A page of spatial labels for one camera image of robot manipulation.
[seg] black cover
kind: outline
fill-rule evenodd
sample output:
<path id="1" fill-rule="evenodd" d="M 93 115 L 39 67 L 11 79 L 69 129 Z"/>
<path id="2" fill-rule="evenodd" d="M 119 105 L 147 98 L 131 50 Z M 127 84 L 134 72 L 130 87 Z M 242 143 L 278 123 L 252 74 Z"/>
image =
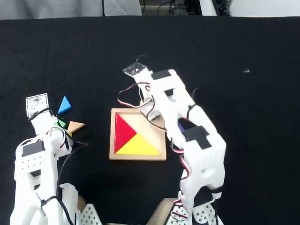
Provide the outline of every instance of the black cover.
<path id="1" fill-rule="evenodd" d="M 226 225 L 297 224 L 300 18 L 107 17 L 0 22 L 0 199 L 8 224 L 17 145 L 34 136 L 25 97 L 48 92 L 62 120 L 84 122 L 90 145 L 68 161 L 76 186 L 104 222 L 145 224 L 176 197 L 182 166 L 110 161 L 111 108 L 134 80 L 140 54 L 153 71 L 173 68 L 227 143 L 218 212 Z M 127 99 L 138 97 L 136 92 Z"/>

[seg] white plastic part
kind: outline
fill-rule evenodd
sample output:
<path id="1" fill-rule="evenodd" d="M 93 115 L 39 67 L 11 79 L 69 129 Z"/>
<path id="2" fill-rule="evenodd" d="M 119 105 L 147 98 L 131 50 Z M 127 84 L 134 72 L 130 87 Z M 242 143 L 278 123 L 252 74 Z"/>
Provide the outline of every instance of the white plastic part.
<path id="1" fill-rule="evenodd" d="M 28 117 L 48 107 L 49 103 L 47 93 L 26 98 L 26 113 Z"/>
<path id="2" fill-rule="evenodd" d="M 31 120 L 36 135 L 47 132 L 58 121 L 57 117 L 52 116 L 48 111 L 39 114 L 36 118 Z"/>
<path id="3" fill-rule="evenodd" d="M 44 151 L 22 157 L 25 145 L 36 143 L 42 140 L 44 142 Z M 65 152 L 65 146 L 59 148 L 63 142 L 63 134 L 60 130 L 54 130 L 48 135 L 42 134 L 31 141 L 20 145 L 16 149 L 15 160 L 15 207 L 10 217 L 11 225 L 67 225 L 62 207 L 57 200 L 49 201 L 41 211 L 41 201 L 51 196 L 56 196 L 57 184 L 57 158 L 59 152 Z M 31 172 L 40 170 L 40 175 L 33 177 Z M 61 185 L 62 199 L 65 203 L 70 217 L 74 218 L 77 210 L 78 193 L 70 184 Z"/>
<path id="4" fill-rule="evenodd" d="M 184 207 L 178 207 L 178 206 L 174 206 L 171 212 L 176 212 L 184 216 L 188 214 L 188 212 L 185 210 Z M 205 224 L 205 225 L 217 224 L 215 210 L 213 209 L 210 203 L 206 203 L 194 207 L 192 209 L 192 214 L 197 224 Z M 218 224 L 224 225 L 219 216 L 218 216 Z M 178 215 L 172 214 L 172 216 L 171 215 L 169 216 L 166 225 L 195 225 L 195 223 L 193 223 L 193 219 L 191 216 L 188 219 L 185 219 Z"/>
<path id="5" fill-rule="evenodd" d="M 153 96 L 155 102 L 155 114 L 162 115 L 165 121 L 166 134 L 169 140 L 179 148 L 184 150 L 184 163 L 189 169 L 189 176 L 180 181 L 178 198 L 181 199 L 183 207 L 187 210 L 187 223 L 192 224 L 192 212 L 194 208 L 194 198 L 200 188 L 208 186 L 216 189 L 223 185 L 225 177 L 224 156 L 226 143 L 217 133 L 213 123 L 210 121 L 203 109 L 197 105 L 186 91 L 185 85 L 176 72 L 168 70 L 171 76 L 153 80 L 152 72 L 146 69 L 143 73 L 132 76 L 136 82 L 147 81 L 150 83 L 150 90 L 146 90 Z M 167 96 L 165 91 L 173 89 L 173 95 Z M 202 149 L 196 140 L 187 142 L 178 127 L 178 119 L 186 118 L 189 106 L 193 108 L 189 111 L 189 120 L 197 126 L 202 126 L 209 135 L 206 136 L 211 147 Z M 147 114 L 150 110 L 147 104 L 140 110 Z M 221 193 L 212 194 L 213 201 L 221 197 Z"/>
<path id="6" fill-rule="evenodd" d="M 102 225 L 97 211 L 93 204 L 87 204 L 81 213 L 80 224 L 82 225 Z"/>
<path id="7" fill-rule="evenodd" d="M 210 203 L 193 208 L 193 216 L 195 218 L 195 221 L 199 224 L 206 224 L 207 222 L 209 225 L 217 224 L 215 210 L 213 209 Z M 218 223 L 219 225 L 223 225 L 219 216 Z"/>

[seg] orange triangle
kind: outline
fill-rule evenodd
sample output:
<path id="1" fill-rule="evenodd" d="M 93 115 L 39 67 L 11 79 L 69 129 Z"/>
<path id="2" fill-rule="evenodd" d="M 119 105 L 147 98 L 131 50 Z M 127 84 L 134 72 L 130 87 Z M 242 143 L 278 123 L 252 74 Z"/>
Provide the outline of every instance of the orange triangle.
<path id="1" fill-rule="evenodd" d="M 153 156 L 160 153 L 143 136 L 136 134 L 116 154 Z"/>
<path id="2" fill-rule="evenodd" d="M 78 123 L 74 121 L 70 121 L 69 127 L 67 128 L 68 133 L 74 133 L 75 131 L 83 128 L 85 126 L 84 123 Z"/>

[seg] cable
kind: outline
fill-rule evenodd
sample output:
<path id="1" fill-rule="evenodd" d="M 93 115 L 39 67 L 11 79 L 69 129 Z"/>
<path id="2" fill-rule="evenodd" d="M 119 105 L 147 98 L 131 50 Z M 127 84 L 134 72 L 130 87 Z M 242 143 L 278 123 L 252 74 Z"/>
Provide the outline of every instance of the cable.
<path id="1" fill-rule="evenodd" d="M 63 141 L 63 143 L 60 145 L 60 148 L 62 148 L 62 147 L 64 146 L 64 144 L 66 143 L 66 131 L 65 131 L 63 128 L 61 128 L 61 127 L 54 126 L 54 127 L 51 127 L 51 128 L 47 131 L 46 135 L 48 135 L 48 133 L 49 133 L 53 128 L 58 128 L 58 129 L 60 129 L 61 132 L 63 133 L 64 141 Z"/>
<path id="2" fill-rule="evenodd" d="M 26 140 L 22 141 L 22 142 L 21 142 L 21 143 L 18 145 L 18 147 L 20 147 L 20 146 L 22 146 L 22 145 L 26 144 L 27 142 L 30 142 L 30 141 L 32 141 L 33 139 L 35 139 L 35 137 L 33 137 L 33 138 L 28 138 L 28 139 L 26 139 Z"/>
<path id="3" fill-rule="evenodd" d="M 59 188 L 60 188 L 60 178 L 61 178 L 61 174 L 62 174 L 62 171 L 63 169 L 65 168 L 66 166 L 66 163 L 67 161 L 71 158 L 71 156 L 73 154 L 75 154 L 75 152 L 77 152 L 81 147 L 85 147 L 87 146 L 88 144 L 85 144 L 85 145 L 79 145 L 77 148 L 75 148 L 74 150 L 72 150 L 72 152 L 67 156 L 67 158 L 65 159 L 64 163 L 62 164 L 61 168 L 60 168 L 60 172 L 58 173 L 58 177 L 57 177 L 57 184 L 56 184 L 56 195 L 58 196 L 58 193 L 59 193 Z"/>
<path id="4" fill-rule="evenodd" d="M 168 3 L 172 3 L 172 2 L 173 2 L 173 0 L 171 0 L 171 1 L 166 1 L 165 3 L 161 4 L 161 5 L 157 8 L 157 15 L 159 15 L 159 9 L 160 9 L 162 6 L 164 6 L 164 5 L 168 4 Z"/>
<path id="5" fill-rule="evenodd" d="M 57 121 L 58 126 L 60 126 L 62 129 L 64 129 L 64 128 L 62 127 L 62 125 L 60 124 L 58 115 L 56 115 L 56 117 L 57 117 L 57 119 L 58 119 L 58 121 Z M 68 138 L 70 138 L 74 143 L 77 143 L 77 144 L 83 144 L 83 145 L 88 144 L 88 143 L 85 143 L 85 142 L 80 142 L 80 141 L 75 140 L 73 137 L 71 137 L 71 135 L 69 135 L 69 133 L 68 133 L 65 129 L 64 129 L 64 131 L 65 131 L 65 134 L 68 136 Z"/>
<path id="6" fill-rule="evenodd" d="M 33 120 L 33 119 L 36 118 L 39 114 L 41 114 L 41 113 L 43 113 L 43 112 L 45 112 L 45 111 L 48 111 L 48 110 L 49 110 L 49 112 L 50 112 L 50 114 L 51 114 L 52 116 L 55 115 L 55 114 L 53 113 L 53 111 L 52 111 L 51 108 L 45 108 L 45 109 L 43 109 L 43 110 L 41 110 L 41 111 L 39 111 L 39 112 L 35 112 L 32 116 L 30 116 L 30 117 L 28 118 L 28 120 Z"/>
<path id="7" fill-rule="evenodd" d="M 183 220 L 179 220 L 179 219 L 173 217 L 172 214 L 174 214 L 174 215 L 176 215 L 176 216 L 179 216 L 179 217 L 182 217 L 182 218 L 184 218 L 184 219 L 183 219 Z M 173 219 L 176 219 L 176 220 L 178 220 L 178 221 L 184 221 L 184 220 L 188 219 L 187 216 L 182 215 L 181 213 L 177 213 L 177 212 L 171 212 L 171 217 L 173 217 Z"/>
<path id="8" fill-rule="evenodd" d="M 182 166 L 184 167 L 184 169 L 187 171 L 187 175 L 180 179 L 182 181 L 182 180 L 188 178 L 188 176 L 190 174 L 190 170 L 189 170 L 188 166 L 186 165 L 186 162 L 184 161 L 183 154 L 180 155 L 180 162 L 181 162 Z"/>
<path id="9" fill-rule="evenodd" d="M 102 0 L 102 16 L 105 16 L 105 13 L 104 13 L 104 0 Z"/>
<path id="10" fill-rule="evenodd" d="M 150 109 L 150 111 L 147 113 L 146 119 L 147 119 L 147 121 L 148 121 L 151 125 L 153 125 L 153 126 L 155 126 L 156 128 L 158 128 L 158 129 L 163 130 L 163 131 L 166 132 L 166 131 L 167 131 L 166 128 L 160 127 L 160 126 L 158 126 L 158 125 L 152 123 L 152 122 L 149 120 L 149 114 L 153 111 L 153 109 L 154 109 L 154 107 L 155 107 L 155 100 L 154 100 L 154 98 L 153 98 L 153 95 L 151 95 L 151 96 L 152 96 L 152 99 L 153 99 L 153 106 L 152 106 L 152 108 Z"/>
<path id="11" fill-rule="evenodd" d="M 171 149 L 173 150 L 173 152 L 175 152 L 175 153 L 178 153 L 178 154 L 182 154 L 183 152 L 184 152 L 184 150 L 183 149 L 180 149 L 180 148 L 178 148 L 177 146 L 176 147 L 174 147 L 174 144 L 173 144 L 173 139 L 171 138 Z"/>
<path id="12" fill-rule="evenodd" d="M 67 221 L 69 222 L 70 225 L 75 225 L 76 224 L 76 213 L 75 213 L 75 223 L 73 224 L 69 212 L 66 208 L 66 205 L 64 204 L 64 202 L 59 199 L 57 196 L 52 196 L 50 198 L 48 198 L 47 200 L 41 200 L 41 208 L 43 208 L 43 206 L 45 206 L 48 202 L 50 202 L 52 199 L 56 199 L 58 201 L 58 203 L 61 205 L 62 209 L 64 210 L 66 217 L 67 217 Z"/>
<path id="13" fill-rule="evenodd" d="M 142 13 L 145 11 L 145 8 L 146 8 L 146 0 L 143 0 L 143 3 L 144 3 L 144 6 L 142 8 Z"/>
<path id="14" fill-rule="evenodd" d="M 133 88 L 134 86 L 137 86 L 137 85 L 139 85 L 139 84 L 147 84 L 147 85 L 150 85 L 150 83 L 148 83 L 148 82 L 138 82 L 138 83 L 132 84 L 131 86 L 129 86 L 129 87 L 126 88 L 125 90 L 121 90 L 121 91 L 118 93 L 118 97 L 117 97 L 118 102 L 119 102 L 120 104 L 122 104 L 122 105 L 126 105 L 126 106 L 132 107 L 132 108 L 134 108 L 134 109 L 138 109 L 138 108 L 141 108 L 141 107 L 143 107 L 144 105 L 148 104 L 150 101 L 152 101 L 152 99 L 150 98 L 150 99 L 149 99 L 148 101 L 146 101 L 145 103 L 140 104 L 140 105 L 138 105 L 138 106 L 135 106 L 135 105 L 132 105 L 132 104 L 130 104 L 130 103 L 123 102 L 123 101 L 121 101 L 121 100 L 119 99 L 120 94 L 121 94 L 122 92 L 128 91 L 129 89 L 131 89 L 131 88 Z"/>

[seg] perforated metal plate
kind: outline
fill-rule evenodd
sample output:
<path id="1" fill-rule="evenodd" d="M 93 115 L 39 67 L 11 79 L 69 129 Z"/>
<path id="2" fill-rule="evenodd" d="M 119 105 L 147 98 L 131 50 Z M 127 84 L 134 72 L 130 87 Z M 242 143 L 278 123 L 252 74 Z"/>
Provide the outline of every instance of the perforated metal plate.
<path id="1" fill-rule="evenodd" d="M 102 225 L 97 211 L 93 204 L 87 204 L 81 213 L 80 224 L 82 225 Z"/>

